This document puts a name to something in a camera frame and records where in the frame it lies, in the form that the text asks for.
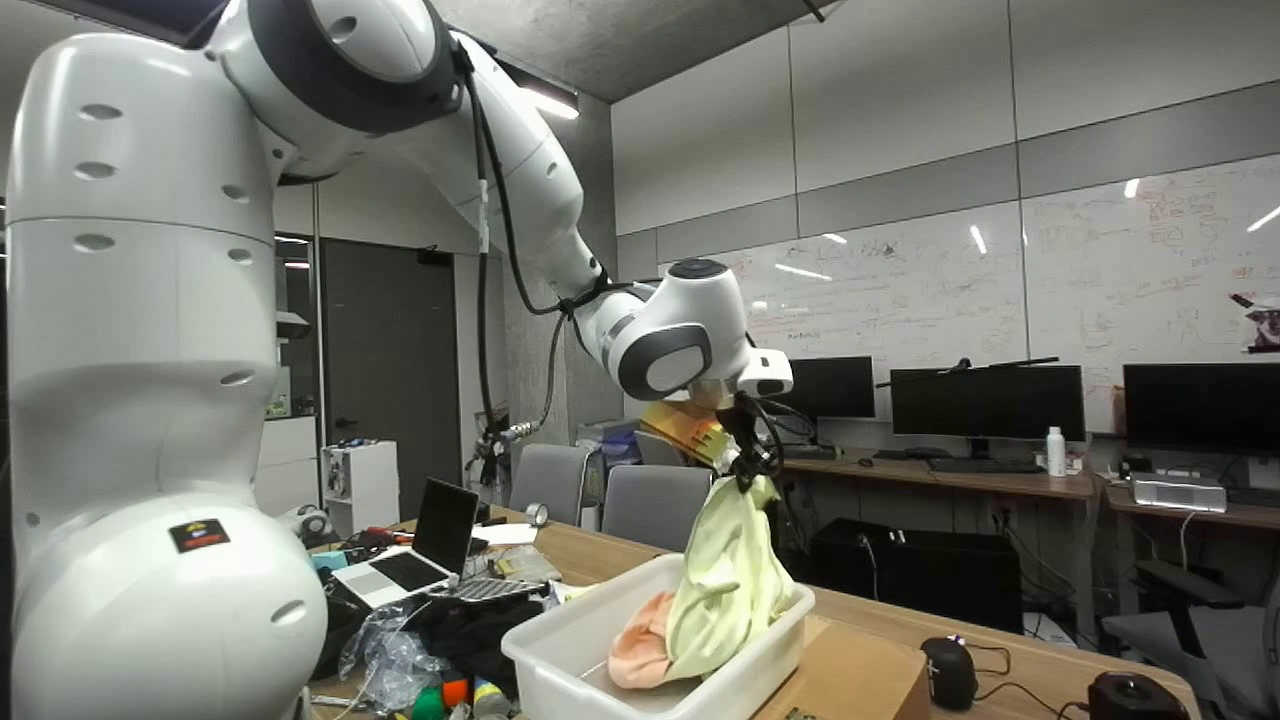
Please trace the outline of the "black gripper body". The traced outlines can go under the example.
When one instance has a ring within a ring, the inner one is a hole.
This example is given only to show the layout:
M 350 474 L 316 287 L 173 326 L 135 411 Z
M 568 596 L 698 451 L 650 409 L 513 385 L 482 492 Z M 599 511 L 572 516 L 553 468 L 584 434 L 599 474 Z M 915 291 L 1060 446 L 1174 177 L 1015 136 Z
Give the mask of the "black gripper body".
M 733 409 L 725 409 L 721 423 L 734 440 L 734 460 L 727 462 L 727 472 L 740 483 L 753 483 L 756 474 L 776 474 L 783 468 L 779 430 L 753 395 L 740 395 Z

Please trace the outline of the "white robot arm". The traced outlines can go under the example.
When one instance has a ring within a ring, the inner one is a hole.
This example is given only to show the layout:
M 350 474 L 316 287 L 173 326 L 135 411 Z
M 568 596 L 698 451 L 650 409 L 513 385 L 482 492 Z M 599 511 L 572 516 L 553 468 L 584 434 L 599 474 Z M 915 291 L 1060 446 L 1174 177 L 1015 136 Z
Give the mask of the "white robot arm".
M 24 78 L 5 212 L 5 720 L 290 720 L 328 632 L 254 497 L 288 178 L 394 138 L 633 398 L 783 387 L 727 269 L 623 287 L 544 114 L 430 0 L 225 0 L 195 45 L 75 32 Z

